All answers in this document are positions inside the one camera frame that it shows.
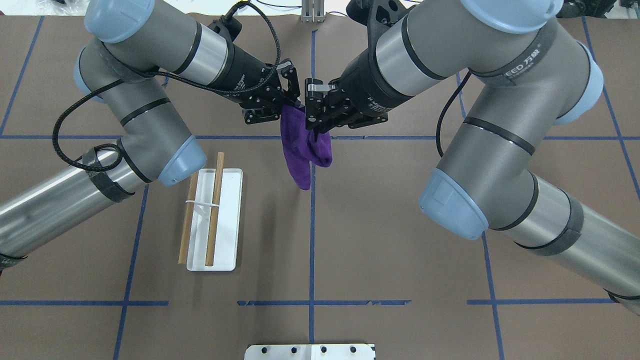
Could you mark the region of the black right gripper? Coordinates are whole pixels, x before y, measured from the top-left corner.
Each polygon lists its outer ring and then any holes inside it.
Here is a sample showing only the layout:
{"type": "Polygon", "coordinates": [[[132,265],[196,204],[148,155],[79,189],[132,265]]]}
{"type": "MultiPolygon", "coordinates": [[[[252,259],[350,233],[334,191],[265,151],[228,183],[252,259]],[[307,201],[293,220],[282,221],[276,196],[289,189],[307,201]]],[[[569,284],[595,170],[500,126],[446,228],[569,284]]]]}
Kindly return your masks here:
{"type": "Polygon", "coordinates": [[[334,128],[358,129],[386,123],[389,112],[399,104],[390,90],[371,61],[370,51],[364,50],[336,79],[324,83],[306,78],[305,128],[317,142],[320,134],[334,128]]]}

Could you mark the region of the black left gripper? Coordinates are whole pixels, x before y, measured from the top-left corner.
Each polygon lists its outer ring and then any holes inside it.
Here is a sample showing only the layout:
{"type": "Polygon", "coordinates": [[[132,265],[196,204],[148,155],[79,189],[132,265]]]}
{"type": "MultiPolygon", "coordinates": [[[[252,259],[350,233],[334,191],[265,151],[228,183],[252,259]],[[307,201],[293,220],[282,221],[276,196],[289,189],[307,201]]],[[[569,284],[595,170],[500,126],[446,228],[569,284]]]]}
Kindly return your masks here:
{"type": "Polygon", "coordinates": [[[230,55],[230,67],[217,79],[217,88],[233,91],[233,94],[224,93],[222,96],[240,106],[247,125],[280,120],[284,105],[302,107],[297,69],[291,59],[276,64],[275,73],[265,85],[245,91],[265,80],[273,66],[256,59],[237,45],[233,45],[230,55]]]}

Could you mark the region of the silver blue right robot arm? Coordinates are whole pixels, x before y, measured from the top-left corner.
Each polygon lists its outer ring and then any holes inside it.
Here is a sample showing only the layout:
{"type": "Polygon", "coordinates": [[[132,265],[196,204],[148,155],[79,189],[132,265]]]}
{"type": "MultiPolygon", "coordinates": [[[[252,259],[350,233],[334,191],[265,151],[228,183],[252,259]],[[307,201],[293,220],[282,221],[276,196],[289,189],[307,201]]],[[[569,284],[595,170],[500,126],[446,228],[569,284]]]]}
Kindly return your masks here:
{"type": "Polygon", "coordinates": [[[305,81],[316,134],[385,122],[389,112],[468,69],[483,89],[419,197],[424,214],[464,239],[500,231],[639,313],[639,239],[528,171],[554,125],[602,94],[589,49],[558,23],[561,0],[352,0],[367,48],[338,79],[305,81]]]}

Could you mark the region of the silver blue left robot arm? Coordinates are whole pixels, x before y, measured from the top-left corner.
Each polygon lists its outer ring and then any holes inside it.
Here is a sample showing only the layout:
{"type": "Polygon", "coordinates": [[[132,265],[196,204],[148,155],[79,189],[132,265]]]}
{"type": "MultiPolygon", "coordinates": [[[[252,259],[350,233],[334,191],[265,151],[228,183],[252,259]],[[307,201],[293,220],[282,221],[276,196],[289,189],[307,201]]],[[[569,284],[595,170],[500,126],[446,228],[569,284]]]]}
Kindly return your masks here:
{"type": "Polygon", "coordinates": [[[163,0],[91,0],[84,25],[93,35],[80,51],[74,78],[85,96],[55,121],[52,145],[67,168],[1,206],[1,269],[151,182],[173,186],[202,169],[207,157],[158,82],[166,76],[242,107],[249,125],[276,121],[283,105],[300,105],[291,60],[265,63],[234,40],[242,24],[227,14],[203,25],[163,0]],[[73,159],[58,142],[62,122],[99,98],[125,135],[73,159]]]}

